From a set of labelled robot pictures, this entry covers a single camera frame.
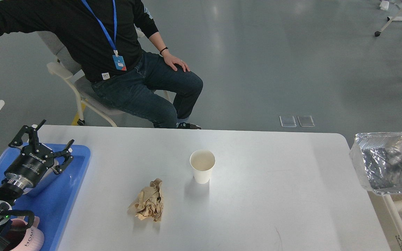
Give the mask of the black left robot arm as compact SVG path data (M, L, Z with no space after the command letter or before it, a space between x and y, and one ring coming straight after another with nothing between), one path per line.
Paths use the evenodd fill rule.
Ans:
M54 152L39 141L38 130L46 121L32 126L23 125L8 144L20 151L19 155L6 169L5 178L0 185L0 251L10 247L7 234L10 231L23 232L33 227L35 214L31 210L17 210L17 199L31 190L39 192L47 186L52 174L60 175L73 161L70 140L65 148Z

